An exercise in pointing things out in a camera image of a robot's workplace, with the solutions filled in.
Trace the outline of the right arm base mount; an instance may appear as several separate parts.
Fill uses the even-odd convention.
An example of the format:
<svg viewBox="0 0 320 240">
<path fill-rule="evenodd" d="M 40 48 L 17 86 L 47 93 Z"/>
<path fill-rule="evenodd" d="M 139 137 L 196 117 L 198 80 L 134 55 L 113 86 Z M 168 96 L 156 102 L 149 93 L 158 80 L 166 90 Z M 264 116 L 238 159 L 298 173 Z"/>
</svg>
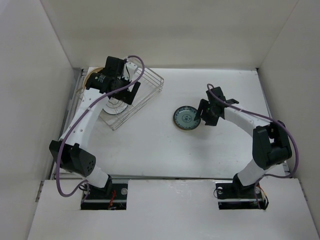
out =
<svg viewBox="0 0 320 240">
<path fill-rule="evenodd" d="M 218 182 L 213 193 L 219 210 L 266 210 L 269 206 L 269 199 L 259 185 L 238 189 L 232 182 Z"/>
</svg>

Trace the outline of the blue patterned small plate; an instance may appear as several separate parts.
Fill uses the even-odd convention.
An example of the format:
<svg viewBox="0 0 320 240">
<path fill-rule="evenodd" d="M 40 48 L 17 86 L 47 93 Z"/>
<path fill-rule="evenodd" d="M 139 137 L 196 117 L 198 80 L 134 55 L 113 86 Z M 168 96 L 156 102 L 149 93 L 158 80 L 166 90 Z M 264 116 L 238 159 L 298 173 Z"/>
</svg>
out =
<svg viewBox="0 0 320 240">
<path fill-rule="evenodd" d="M 173 114 L 173 123 L 175 124 L 176 127 L 178 127 L 181 130 L 184 130 L 184 131 L 194 130 L 201 123 L 200 118 L 195 120 L 196 115 L 197 115 L 196 108 L 189 105 L 181 106 L 178 109 L 176 109 Z"/>
</svg>

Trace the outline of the cream plate back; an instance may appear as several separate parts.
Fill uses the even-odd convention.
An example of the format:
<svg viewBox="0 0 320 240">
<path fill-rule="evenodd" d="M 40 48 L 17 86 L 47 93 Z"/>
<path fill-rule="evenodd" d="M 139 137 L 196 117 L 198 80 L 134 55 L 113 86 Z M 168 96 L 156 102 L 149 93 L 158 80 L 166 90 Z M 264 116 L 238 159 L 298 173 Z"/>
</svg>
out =
<svg viewBox="0 0 320 240">
<path fill-rule="evenodd" d="M 103 67 L 89 67 L 88 68 L 88 71 L 87 71 L 87 74 L 83 80 L 83 84 L 82 84 L 82 89 L 85 90 L 86 88 L 86 83 L 89 79 L 89 77 L 91 76 L 91 74 L 93 73 L 98 73 L 99 71 L 101 71 L 103 69 Z"/>
</svg>

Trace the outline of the white plate dark lettered rim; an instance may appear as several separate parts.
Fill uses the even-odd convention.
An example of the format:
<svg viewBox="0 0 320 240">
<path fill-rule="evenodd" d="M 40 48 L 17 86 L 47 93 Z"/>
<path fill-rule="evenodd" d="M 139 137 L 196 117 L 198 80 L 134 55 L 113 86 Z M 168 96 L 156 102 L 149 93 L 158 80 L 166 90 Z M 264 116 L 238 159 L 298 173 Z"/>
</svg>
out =
<svg viewBox="0 0 320 240">
<path fill-rule="evenodd" d="M 109 115 L 119 115 L 124 112 L 127 107 L 128 104 L 124 103 L 123 101 L 110 98 L 103 107 L 103 111 Z"/>
</svg>

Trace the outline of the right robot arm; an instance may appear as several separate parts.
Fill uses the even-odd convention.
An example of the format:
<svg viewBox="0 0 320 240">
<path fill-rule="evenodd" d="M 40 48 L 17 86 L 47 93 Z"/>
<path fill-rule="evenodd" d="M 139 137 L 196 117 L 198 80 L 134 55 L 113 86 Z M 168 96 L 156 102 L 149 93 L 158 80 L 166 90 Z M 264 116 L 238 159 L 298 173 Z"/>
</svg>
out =
<svg viewBox="0 0 320 240">
<path fill-rule="evenodd" d="M 278 120 L 243 109 L 233 98 L 226 99 L 220 87 L 207 84 L 207 99 L 201 99 L 195 120 L 214 127 L 219 119 L 235 124 L 252 138 L 252 159 L 236 173 L 232 193 L 238 198 L 257 196 L 259 181 L 268 171 L 297 155 L 297 145 L 285 125 Z"/>
</svg>

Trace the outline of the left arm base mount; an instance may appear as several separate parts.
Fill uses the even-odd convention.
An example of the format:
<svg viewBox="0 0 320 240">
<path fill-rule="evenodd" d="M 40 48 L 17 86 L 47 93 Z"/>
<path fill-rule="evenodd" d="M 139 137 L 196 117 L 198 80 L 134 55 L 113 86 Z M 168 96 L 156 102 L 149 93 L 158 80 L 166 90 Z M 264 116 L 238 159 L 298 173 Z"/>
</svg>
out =
<svg viewBox="0 0 320 240">
<path fill-rule="evenodd" d="M 128 180 L 116 179 L 108 175 L 105 187 L 99 188 L 91 185 L 82 184 L 79 189 L 83 191 L 80 209 L 86 211 L 97 210 L 126 210 L 128 197 Z"/>
</svg>

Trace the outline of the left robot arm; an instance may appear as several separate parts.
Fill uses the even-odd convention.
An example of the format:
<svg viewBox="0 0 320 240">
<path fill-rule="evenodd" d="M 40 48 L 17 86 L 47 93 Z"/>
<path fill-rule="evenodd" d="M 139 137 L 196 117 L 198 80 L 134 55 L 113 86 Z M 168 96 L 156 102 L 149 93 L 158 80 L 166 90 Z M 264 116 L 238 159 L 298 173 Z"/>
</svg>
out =
<svg viewBox="0 0 320 240">
<path fill-rule="evenodd" d="M 53 140 L 49 145 L 56 163 L 56 186 L 61 196 L 72 196 L 72 193 L 62 191 L 61 169 L 79 175 L 82 183 L 93 186 L 100 198 L 111 195 L 111 177 L 98 166 L 96 157 L 87 151 L 89 138 L 108 100 L 114 98 L 127 105 L 133 103 L 144 71 L 144 62 L 138 56 L 129 55 L 124 59 L 108 56 L 105 66 L 86 80 L 82 100 L 70 125 L 59 140 Z"/>
</svg>

